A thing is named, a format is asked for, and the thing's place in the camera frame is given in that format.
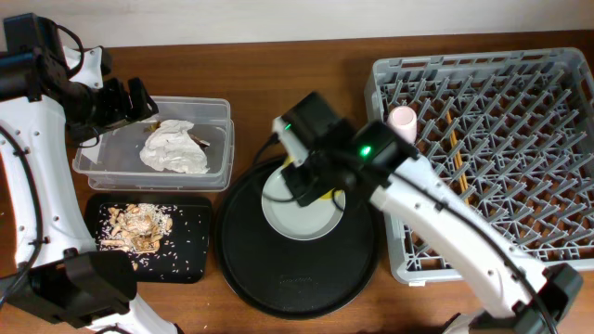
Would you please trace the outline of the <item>yellow bowl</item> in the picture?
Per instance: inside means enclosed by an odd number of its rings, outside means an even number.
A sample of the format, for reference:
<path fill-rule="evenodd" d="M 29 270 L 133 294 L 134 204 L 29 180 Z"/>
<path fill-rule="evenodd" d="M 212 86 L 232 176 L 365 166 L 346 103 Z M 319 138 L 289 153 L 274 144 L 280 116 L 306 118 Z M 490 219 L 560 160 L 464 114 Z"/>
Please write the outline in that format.
<path fill-rule="evenodd" d="M 318 199 L 337 199 L 343 194 L 342 190 L 331 187 L 306 166 L 296 166 L 293 157 L 287 157 L 283 161 L 280 173 L 292 197 L 301 206 L 307 206 Z"/>

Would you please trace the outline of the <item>white napkin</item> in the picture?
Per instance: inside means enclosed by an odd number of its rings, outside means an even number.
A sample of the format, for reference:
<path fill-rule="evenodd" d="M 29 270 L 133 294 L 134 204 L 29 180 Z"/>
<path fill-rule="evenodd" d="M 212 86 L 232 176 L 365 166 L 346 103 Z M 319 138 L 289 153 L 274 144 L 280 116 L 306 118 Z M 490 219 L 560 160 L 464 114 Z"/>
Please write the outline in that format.
<path fill-rule="evenodd" d="M 155 171 L 204 174 L 209 171 L 204 150 L 188 132 L 194 124 L 182 120 L 159 123 L 139 152 L 141 161 Z"/>

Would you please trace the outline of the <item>pink cup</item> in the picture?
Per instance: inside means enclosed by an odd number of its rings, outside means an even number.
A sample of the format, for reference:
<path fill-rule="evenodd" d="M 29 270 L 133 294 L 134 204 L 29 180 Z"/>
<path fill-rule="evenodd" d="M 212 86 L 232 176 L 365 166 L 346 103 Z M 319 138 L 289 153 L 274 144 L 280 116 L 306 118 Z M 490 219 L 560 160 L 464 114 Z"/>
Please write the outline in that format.
<path fill-rule="evenodd" d="M 393 108 L 386 123 L 409 144 L 414 144 L 417 138 L 417 113 L 408 106 Z"/>

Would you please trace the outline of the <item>grey plate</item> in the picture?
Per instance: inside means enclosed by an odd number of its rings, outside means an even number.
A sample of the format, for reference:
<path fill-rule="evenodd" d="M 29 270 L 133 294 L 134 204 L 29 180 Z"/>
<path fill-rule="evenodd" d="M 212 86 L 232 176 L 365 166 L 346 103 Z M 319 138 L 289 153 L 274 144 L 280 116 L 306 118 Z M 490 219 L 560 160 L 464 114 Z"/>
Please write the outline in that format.
<path fill-rule="evenodd" d="M 266 221 L 280 235 L 293 240 L 309 241 L 327 235 L 342 219 L 342 211 L 334 205 L 331 195 L 306 207 L 300 207 L 296 202 L 279 203 L 265 197 L 281 199 L 291 194 L 281 170 L 278 167 L 271 173 L 263 188 L 262 209 Z"/>

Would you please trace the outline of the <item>food scraps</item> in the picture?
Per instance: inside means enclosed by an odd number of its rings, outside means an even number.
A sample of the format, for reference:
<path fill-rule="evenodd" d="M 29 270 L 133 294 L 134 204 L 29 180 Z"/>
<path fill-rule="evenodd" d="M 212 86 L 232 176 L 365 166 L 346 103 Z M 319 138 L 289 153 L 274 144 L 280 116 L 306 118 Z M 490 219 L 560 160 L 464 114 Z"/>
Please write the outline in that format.
<path fill-rule="evenodd" d="M 136 271 L 157 258 L 164 238 L 173 230 L 173 218 L 162 206 L 149 203 L 109 206 L 101 218 L 98 248 L 101 251 L 123 251 L 132 256 Z"/>

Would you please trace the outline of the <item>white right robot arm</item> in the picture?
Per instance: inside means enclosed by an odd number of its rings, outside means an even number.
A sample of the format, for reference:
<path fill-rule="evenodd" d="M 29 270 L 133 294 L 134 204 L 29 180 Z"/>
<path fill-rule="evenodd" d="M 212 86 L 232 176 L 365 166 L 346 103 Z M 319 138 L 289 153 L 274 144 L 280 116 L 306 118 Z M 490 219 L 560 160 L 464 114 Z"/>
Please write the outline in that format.
<path fill-rule="evenodd" d="M 513 245 L 440 180 L 419 151 L 381 121 L 356 130 L 313 92 L 272 125 L 291 164 L 282 175 L 307 206 L 340 189 L 409 225 L 458 271 L 480 300 L 447 333 L 554 333 L 583 278 L 566 263 L 545 266 Z"/>

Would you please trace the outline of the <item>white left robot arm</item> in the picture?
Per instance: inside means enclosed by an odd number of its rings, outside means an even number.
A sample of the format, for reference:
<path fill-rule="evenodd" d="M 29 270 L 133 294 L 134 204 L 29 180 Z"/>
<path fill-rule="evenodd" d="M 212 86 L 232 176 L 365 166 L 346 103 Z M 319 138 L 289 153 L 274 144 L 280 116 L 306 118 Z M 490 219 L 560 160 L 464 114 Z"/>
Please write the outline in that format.
<path fill-rule="evenodd" d="M 158 112 L 141 80 L 110 76 L 102 48 L 69 49 L 65 28 L 33 13 L 4 19 L 1 160 L 17 232 L 17 272 L 1 301 L 51 324 L 98 333 L 176 333 L 140 297 L 120 250 L 100 251 L 81 214 L 66 144 Z"/>

